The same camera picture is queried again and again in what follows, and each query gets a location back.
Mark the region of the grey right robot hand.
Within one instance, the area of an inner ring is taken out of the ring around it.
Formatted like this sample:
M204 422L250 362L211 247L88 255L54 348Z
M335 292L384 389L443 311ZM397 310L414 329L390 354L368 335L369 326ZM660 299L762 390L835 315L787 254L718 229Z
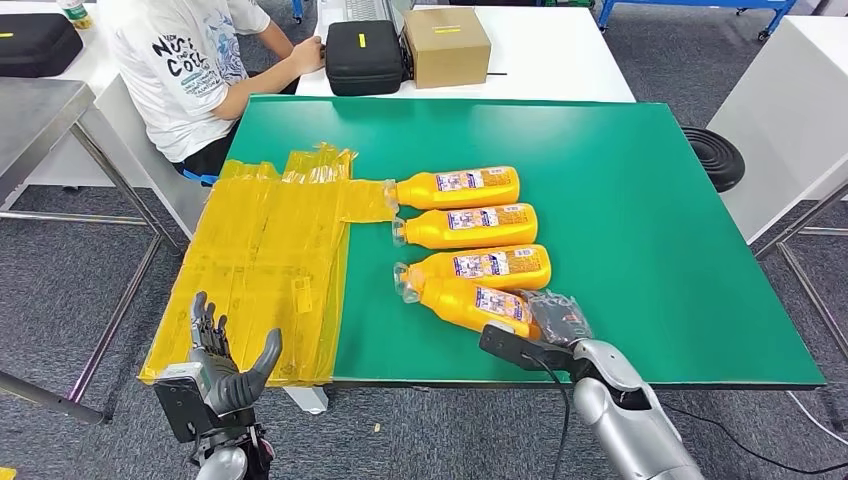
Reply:
M546 290L519 290L541 337L550 344L570 347L578 340L594 337L582 309L573 296Z

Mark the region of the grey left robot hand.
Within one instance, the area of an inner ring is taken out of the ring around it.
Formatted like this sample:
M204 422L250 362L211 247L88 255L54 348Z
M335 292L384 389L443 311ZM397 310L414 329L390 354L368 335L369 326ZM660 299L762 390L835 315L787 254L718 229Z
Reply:
M242 372L229 349L227 317L215 315L215 304L204 291L195 294L190 321L192 348L188 359L201 364L204 402L219 416L252 406L282 353L281 330L268 332L262 353L250 369Z

